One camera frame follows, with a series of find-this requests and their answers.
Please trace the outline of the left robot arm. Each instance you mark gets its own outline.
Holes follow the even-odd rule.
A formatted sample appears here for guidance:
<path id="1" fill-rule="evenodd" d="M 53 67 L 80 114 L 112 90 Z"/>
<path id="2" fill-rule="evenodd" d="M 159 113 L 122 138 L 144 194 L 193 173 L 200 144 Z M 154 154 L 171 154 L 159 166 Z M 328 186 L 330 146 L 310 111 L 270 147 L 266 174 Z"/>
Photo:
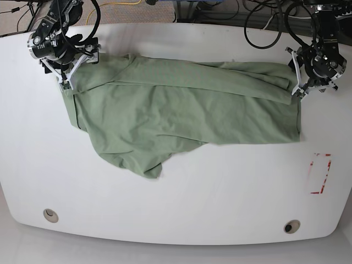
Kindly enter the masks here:
<path id="1" fill-rule="evenodd" d="M 289 16 L 296 7 L 313 7 L 310 14 L 312 41 L 306 44 L 289 25 Z M 339 53 L 338 34 L 340 25 L 338 17 L 351 14 L 349 1 L 295 1 L 283 15 L 284 25 L 289 35 L 300 45 L 297 51 L 287 48 L 291 54 L 291 65 L 296 72 L 297 84 L 291 95 L 300 99 L 311 91 L 324 92 L 326 89 L 338 90 L 335 80 L 345 72 L 347 60 Z"/>

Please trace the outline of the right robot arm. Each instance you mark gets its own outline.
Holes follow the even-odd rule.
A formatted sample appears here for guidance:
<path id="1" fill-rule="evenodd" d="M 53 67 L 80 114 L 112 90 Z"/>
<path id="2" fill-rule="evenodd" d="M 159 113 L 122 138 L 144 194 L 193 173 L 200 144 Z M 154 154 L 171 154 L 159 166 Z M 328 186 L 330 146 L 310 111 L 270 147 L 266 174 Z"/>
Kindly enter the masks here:
<path id="1" fill-rule="evenodd" d="M 87 38 L 81 34 L 67 36 L 70 26 L 76 24 L 83 13 L 83 1 L 53 1 L 47 15 L 27 41 L 33 58 L 39 60 L 45 73 L 53 73 L 59 87 L 75 90 L 74 74 L 84 63 L 97 64 L 101 45 L 95 36 L 101 21 L 97 1 L 92 1 L 97 18 Z"/>

